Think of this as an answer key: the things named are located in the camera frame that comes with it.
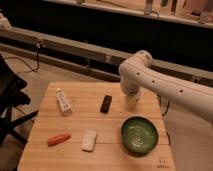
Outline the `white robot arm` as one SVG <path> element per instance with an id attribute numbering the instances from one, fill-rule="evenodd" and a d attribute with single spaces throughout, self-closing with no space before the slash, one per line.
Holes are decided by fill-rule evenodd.
<path id="1" fill-rule="evenodd" d="M 151 69 L 152 56 L 140 50 L 119 65 L 121 90 L 137 97 L 144 87 L 213 122 L 213 88 L 168 76 Z"/>

